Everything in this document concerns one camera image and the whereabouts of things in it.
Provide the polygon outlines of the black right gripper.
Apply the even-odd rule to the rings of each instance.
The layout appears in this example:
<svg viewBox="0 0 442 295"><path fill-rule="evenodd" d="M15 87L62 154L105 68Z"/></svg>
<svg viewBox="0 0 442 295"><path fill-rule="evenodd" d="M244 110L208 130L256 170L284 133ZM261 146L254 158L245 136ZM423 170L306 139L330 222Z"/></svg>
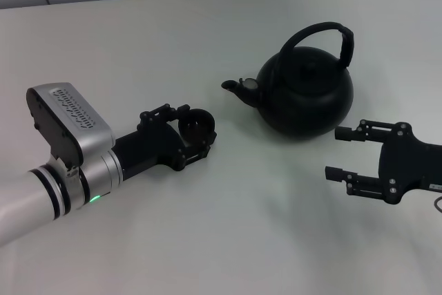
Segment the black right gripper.
<svg viewBox="0 0 442 295"><path fill-rule="evenodd" d="M325 167L326 179L345 182L347 195L398 204L411 190L441 192L441 146L418 140L410 124L361 120L355 129L338 126L334 135L347 142L383 143L379 178Z"/></svg>

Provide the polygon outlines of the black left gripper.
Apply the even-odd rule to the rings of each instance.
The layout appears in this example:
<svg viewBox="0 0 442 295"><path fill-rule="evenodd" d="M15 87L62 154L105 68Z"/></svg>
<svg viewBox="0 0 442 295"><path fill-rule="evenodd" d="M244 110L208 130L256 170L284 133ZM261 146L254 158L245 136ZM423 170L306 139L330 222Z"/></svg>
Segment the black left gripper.
<svg viewBox="0 0 442 295"><path fill-rule="evenodd" d="M172 126L160 123L179 120L189 111L188 104L178 108L165 104L140 114L140 123L149 125L139 125L136 131L118 138L112 148L122 168L124 181L156 165L181 171L207 157L216 132L196 138L182 135L180 138Z"/></svg>

